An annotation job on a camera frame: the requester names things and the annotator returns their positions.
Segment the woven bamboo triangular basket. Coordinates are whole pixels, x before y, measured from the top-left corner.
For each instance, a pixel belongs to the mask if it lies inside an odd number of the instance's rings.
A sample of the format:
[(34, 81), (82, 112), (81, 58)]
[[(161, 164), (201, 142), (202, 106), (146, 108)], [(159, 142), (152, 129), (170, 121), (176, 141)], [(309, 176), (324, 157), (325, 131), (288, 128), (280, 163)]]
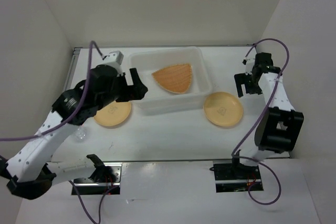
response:
[(152, 77), (164, 90), (183, 94), (192, 84), (192, 66), (189, 63), (170, 65), (153, 72)]

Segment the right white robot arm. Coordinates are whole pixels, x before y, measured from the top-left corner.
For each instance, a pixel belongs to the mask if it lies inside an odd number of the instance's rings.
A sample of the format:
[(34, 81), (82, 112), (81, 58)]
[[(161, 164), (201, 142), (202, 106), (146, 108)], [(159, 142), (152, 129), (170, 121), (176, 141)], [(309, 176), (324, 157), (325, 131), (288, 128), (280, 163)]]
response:
[(238, 96), (261, 94), (266, 106), (260, 120), (249, 130), (254, 134), (253, 148), (248, 151), (234, 149), (230, 172), (235, 178), (244, 177), (259, 162), (274, 154), (292, 151), (304, 121), (303, 113), (290, 103), (281, 69), (274, 66), (270, 53), (258, 53), (243, 63), (246, 72), (234, 76)]

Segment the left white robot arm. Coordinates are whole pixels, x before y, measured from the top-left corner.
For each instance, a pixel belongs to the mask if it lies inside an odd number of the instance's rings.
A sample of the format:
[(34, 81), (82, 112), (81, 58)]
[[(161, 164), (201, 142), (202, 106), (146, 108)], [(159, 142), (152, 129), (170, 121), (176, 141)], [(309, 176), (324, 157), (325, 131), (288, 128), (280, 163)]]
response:
[[(147, 93), (136, 68), (130, 69), (132, 85), (125, 74), (109, 65), (98, 65), (90, 76), (73, 89), (64, 91), (52, 105), (41, 130), (48, 131), (29, 141), (15, 156), (1, 161), (1, 177), (8, 179), (7, 188), (12, 195), (28, 200), (45, 194), (53, 185), (77, 178), (98, 182), (110, 173), (95, 154), (88, 154), (75, 162), (51, 163), (50, 158), (58, 147), (78, 127), (94, 117), (99, 110), (113, 101), (141, 100)], [(62, 124), (60, 128), (49, 130)]]

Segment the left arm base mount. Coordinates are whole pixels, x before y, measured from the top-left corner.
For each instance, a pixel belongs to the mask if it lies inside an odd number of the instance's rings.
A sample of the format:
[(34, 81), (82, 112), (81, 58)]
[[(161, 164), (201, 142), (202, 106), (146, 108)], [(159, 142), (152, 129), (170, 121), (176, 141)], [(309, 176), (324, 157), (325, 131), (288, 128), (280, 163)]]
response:
[(80, 195), (103, 195), (109, 189), (108, 195), (120, 194), (122, 163), (105, 162), (108, 172), (99, 180), (77, 178), (73, 181)]

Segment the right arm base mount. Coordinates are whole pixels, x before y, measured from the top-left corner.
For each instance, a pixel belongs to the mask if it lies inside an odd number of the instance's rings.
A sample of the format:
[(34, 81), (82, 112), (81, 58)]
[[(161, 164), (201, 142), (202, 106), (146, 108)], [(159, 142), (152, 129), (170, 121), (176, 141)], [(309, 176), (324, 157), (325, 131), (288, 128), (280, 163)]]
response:
[(238, 161), (224, 160), (213, 162), (209, 168), (214, 174), (217, 193), (263, 191), (261, 175), (258, 166), (244, 166)]

